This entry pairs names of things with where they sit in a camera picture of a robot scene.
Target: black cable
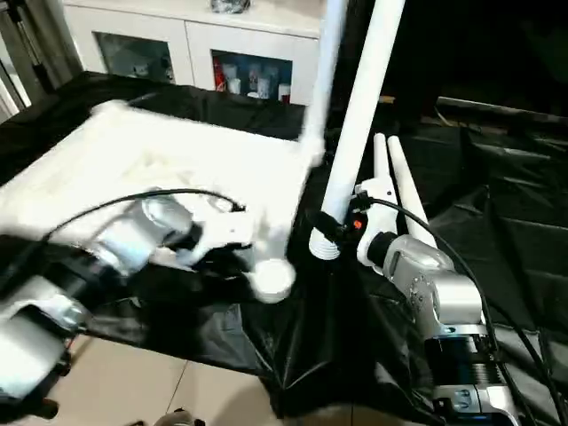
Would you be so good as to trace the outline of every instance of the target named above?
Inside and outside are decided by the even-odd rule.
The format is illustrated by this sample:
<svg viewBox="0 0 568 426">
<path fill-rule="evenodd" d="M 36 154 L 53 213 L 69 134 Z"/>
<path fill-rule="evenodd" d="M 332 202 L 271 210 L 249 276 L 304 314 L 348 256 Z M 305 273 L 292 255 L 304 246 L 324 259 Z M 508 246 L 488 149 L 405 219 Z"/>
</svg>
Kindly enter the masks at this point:
<svg viewBox="0 0 568 426">
<path fill-rule="evenodd" d="M 115 198 L 111 201 L 103 202 L 98 206 L 91 207 L 89 209 L 82 211 L 81 213 L 74 215 L 65 222 L 62 222 L 61 224 L 51 229 L 48 233 L 46 233 L 42 237 L 41 240 L 29 244 L 29 246 L 20 253 L 18 258 L 4 270 L 4 273 L 0 277 L 0 289 L 2 289 L 8 283 L 8 281 L 10 281 L 16 275 L 16 273 L 29 261 L 29 259 L 33 255 L 35 255 L 41 249 L 44 248 L 44 246 L 48 243 L 48 241 L 50 240 L 50 238 L 53 236 L 54 233 L 61 230 L 70 223 L 74 222 L 75 220 L 80 219 L 81 217 L 85 217 L 90 213 L 94 213 L 95 211 L 118 204 L 120 202 L 143 200 L 145 198 L 158 197 L 161 195 L 173 195 L 176 193 L 197 193 L 201 195 L 209 195 L 211 197 L 216 197 L 221 200 L 229 201 L 233 205 L 233 210 L 243 209 L 243 207 L 237 201 L 225 195 L 222 195 L 221 193 L 216 193 L 214 191 L 208 191 L 205 189 L 191 189 L 191 188 L 158 189 L 153 191 L 146 191 L 144 193 L 133 193 L 131 195 Z"/>
<path fill-rule="evenodd" d="M 547 368 L 546 364 L 544 363 L 538 352 L 534 349 L 533 345 L 529 341 L 525 332 L 517 324 L 517 322 L 509 315 L 507 311 L 501 308 L 495 301 L 491 299 L 488 300 L 489 300 L 489 306 L 495 309 L 505 319 L 505 321 L 507 321 L 507 323 L 515 330 L 515 333 L 517 333 L 518 337 L 521 339 L 521 342 L 523 342 L 525 348 L 529 351 L 529 355 L 534 360 L 537 370 L 539 370 L 540 378 L 548 386 L 548 390 L 550 391 L 550 396 L 552 397 L 552 401 L 554 402 L 554 406 L 558 412 L 558 418 L 560 424 L 565 425 L 566 412 L 564 410 L 564 404 L 560 399 L 560 392 L 558 391 L 556 384 L 554 383 L 552 375 L 550 374 L 550 370 Z"/>
<path fill-rule="evenodd" d="M 391 209 L 395 209 L 398 212 L 404 214 L 405 216 L 410 217 L 418 225 L 420 225 L 426 231 L 431 233 L 432 236 L 436 240 L 440 241 L 445 246 L 447 251 L 450 252 L 450 254 L 455 258 L 455 260 L 457 260 L 457 262 L 460 264 L 461 268 L 466 272 L 466 275 L 468 275 L 468 277 L 471 279 L 471 281 L 473 282 L 473 284 L 477 288 L 477 292 L 479 293 L 479 296 L 481 298 L 483 314 L 485 316 L 485 327 L 487 328 L 487 334 L 489 335 L 489 338 L 491 339 L 491 342 L 492 342 L 492 345 L 493 345 L 493 350 L 496 353 L 498 353 L 499 352 L 499 343 L 497 341 L 497 335 L 495 334 L 495 327 L 494 327 L 493 321 L 491 319 L 491 313 L 489 312 L 489 303 L 487 302 L 487 299 L 485 297 L 485 293 L 484 293 L 483 289 L 481 288 L 481 286 L 479 285 L 479 282 L 477 281 L 475 273 L 473 271 L 471 271 L 471 268 L 469 268 L 467 262 L 459 255 L 459 253 L 457 251 L 455 251 L 455 249 L 450 245 L 449 242 L 447 242 L 437 231 L 435 231 L 433 228 L 431 228 L 424 220 L 420 219 L 412 211 L 409 211 L 409 210 L 407 210 L 403 207 L 400 207 L 398 204 L 395 204 L 393 202 L 386 201 L 386 200 L 379 200 L 379 199 L 376 199 L 376 198 L 368 197 L 366 199 L 363 199 L 363 201 L 369 201 L 372 204 L 381 204 L 383 206 L 390 207 Z M 536 358 L 534 358 L 533 361 L 534 361 L 535 364 L 542 362 L 542 360 L 538 356 Z M 503 373 L 503 377 L 505 378 L 505 381 L 507 382 L 507 385 L 510 387 L 513 394 L 517 397 L 517 401 L 521 405 L 521 407 L 523 408 L 525 415 L 528 417 L 529 421 L 534 426 L 537 426 L 538 423 L 536 422 L 536 419 L 533 416 L 533 412 L 529 408 L 529 406 L 528 406 L 528 404 L 525 400 L 525 397 L 523 396 L 521 391 L 518 389 L 515 382 L 512 380 L 507 367 L 503 363 L 500 363 L 500 368 L 501 368 L 501 371 Z M 563 420 L 564 420 L 564 417 L 562 416 L 563 412 L 564 411 L 559 411 L 558 417 L 560 419 L 562 426 L 566 426 L 566 424 L 563 423 Z"/>
</svg>

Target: black plastic sheet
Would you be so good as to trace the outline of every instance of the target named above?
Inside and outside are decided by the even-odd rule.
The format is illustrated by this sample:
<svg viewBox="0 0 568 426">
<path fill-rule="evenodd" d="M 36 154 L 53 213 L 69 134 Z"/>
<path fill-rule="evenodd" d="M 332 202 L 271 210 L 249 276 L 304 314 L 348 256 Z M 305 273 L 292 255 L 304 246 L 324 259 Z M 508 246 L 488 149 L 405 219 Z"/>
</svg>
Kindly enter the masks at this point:
<svg viewBox="0 0 568 426">
<path fill-rule="evenodd" d="M 299 106 L 83 75 L 0 126 L 0 182 L 109 99 L 287 139 L 297 138 L 303 117 Z M 470 263 L 487 295 L 527 330 L 559 388 L 568 391 L 568 145 L 427 124 L 399 135 L 431 224 Z M 345 402 L 436 422 L 422 344 L 404 300 L 352 253 L 332 263 L 309 254 L 304 213 L 321 204 L 327 159 L 313 171 L 296 218 L 288 255 L 298 278 L 288 299 L 260 304 L 243 280 L 229 284 L 148 266 L 130 285 L 139 304 L 125 298 L 102 306 L 89 332 L 259 375 L 280 416 Z M 367 155 L 361 178 L 370 177 L 370 161 Z M 0 237 L 0 266 L 25 244 Z M 59 251 L 52 248 L 48 258 Z M 497 314 L 494 320 L 503 324 Z M 553 424 L 554 407 L 519 339 L 507 326 L 498 327 L 498 336 L 533 411 Z"/>
</svg>

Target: cabinet door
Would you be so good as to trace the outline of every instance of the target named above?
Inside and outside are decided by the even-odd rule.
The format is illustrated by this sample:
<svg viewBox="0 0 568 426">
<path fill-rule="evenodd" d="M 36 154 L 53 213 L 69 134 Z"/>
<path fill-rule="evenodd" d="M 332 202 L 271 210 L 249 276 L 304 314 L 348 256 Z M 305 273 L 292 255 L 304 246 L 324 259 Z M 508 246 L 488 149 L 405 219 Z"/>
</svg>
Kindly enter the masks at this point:
<svg viewBox="0 0 568 426">
<path fill-rule="evenodd" d="M 197 87 L 310 103 L 318 40 L 194 22 L 186 25 Z"/>
<path fill-rule="evenodd" d="M 193 84 L 182 20 L 74 6 L 65 15 L 86 70 Z"/>
</svg>

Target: cabinet shelf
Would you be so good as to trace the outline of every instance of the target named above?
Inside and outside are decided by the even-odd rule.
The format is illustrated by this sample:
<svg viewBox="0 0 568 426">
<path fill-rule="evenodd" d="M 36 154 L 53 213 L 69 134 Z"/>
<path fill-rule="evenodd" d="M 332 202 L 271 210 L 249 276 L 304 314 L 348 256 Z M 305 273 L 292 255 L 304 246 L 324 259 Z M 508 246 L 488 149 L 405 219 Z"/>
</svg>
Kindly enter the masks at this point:
<svg viewBox="0 0 568 426">
<path fill-rule="evenodd" d="M 252 0 L 244 13 L 214 13 L 210 0 L 63 0 L 64 5 L 320 38 L 325 0 Z"/>
</svg>

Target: tile floor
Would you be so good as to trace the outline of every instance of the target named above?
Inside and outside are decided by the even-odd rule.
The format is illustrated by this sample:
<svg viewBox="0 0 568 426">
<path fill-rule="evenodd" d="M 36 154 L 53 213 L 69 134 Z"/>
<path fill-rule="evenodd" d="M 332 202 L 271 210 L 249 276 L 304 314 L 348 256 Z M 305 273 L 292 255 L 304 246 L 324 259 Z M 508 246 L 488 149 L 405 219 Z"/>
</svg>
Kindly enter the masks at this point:
<svg viewBox="0 0 568 426">
<path fill-rule="evenodd" d="M 52 421 L 27 418 L 18 426 L 148 424 L 183 407 L 208 426 L 399 426 L 376 411 L 334 406 L 303 419 L 275 418 L 268 394 L 253 375 L 185 361 L 130 346 L 79 337 L 78 362 L 50 397 L 60 404 Z"/>
</svg>

